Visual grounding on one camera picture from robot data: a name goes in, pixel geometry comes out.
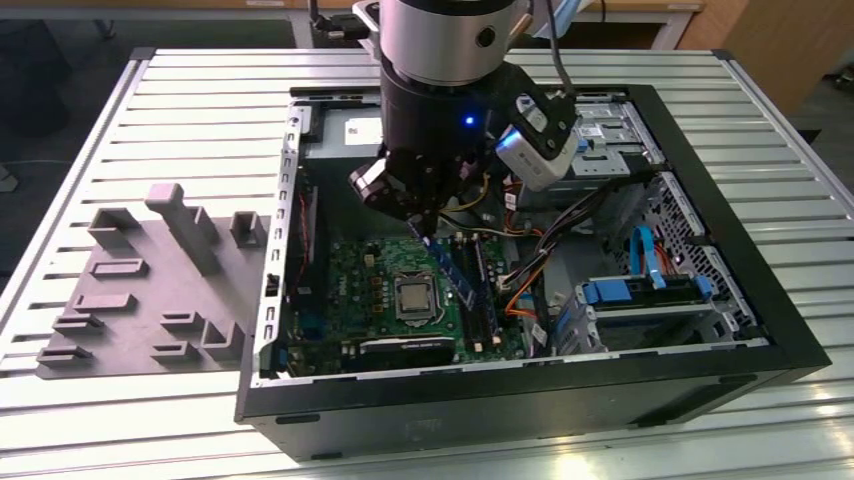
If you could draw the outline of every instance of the ram slot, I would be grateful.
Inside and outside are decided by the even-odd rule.
[[[479,318],[485,332],[489,332],[487,343],[497,345],[501,343],[498,317],[495,315],[495,299],[493,298],[493,286],[490,284],[490,274],[483,256],[483,244],[479,238],[474,238],[469,243],[470,257],[478,267],[478,281],[473,281],[473,287],[478,292],[478,303],[475,309],[481,312]]]
[[[466,240],[455,239],[451,241],[451,258],[454,263],[459,267],[466,279],[471,281],[473,277],[477,278],[477,270],[473,272],[473,264],[469,261],[469,255],[466,254]],[[471,352],[479,353],[483,351],[486,339],[489,338],[489,331],[483,329],[483,324],[479,320],[481,309],[475,304],[474,308],[469,310],[462,306],[459,309],[461,320],[463,323],[463,336],[466,337],[466,349]]]

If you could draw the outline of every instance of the aluminum extrusion table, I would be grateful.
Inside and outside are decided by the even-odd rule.
[[[238,372],[43,381],[36,354],[72,292],[99,207],[153,217],[157,181],[211,216],[273,203],[294,86],[378,84],[359,50],[138,55],[0,297],[0,477],[279,472],[349,478],[849,478],[854,464],[852,195],[733,61],[709,52],[578,51],[580,83],[658,88],[834,365],[685,425],[298,466],[233,422]],[[510,61],[558,83],[547,52]]]

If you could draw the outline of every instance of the robotic end effector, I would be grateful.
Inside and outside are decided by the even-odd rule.
[[[549,98],[505,62],[515,15],[514,0],[381,2],[385,143],[350,180],[362,202],[421,236],[495,157],[537,190],[570,166],[574,94]]]

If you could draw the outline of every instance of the chip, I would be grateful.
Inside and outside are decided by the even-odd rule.
[[[395,275],[394,304],[398,320],[414,328],[437,318],[433,272],[401,272]]]
[[[430,310],[429,285],[415,283],[401,286],[401,311],[422,312]]]

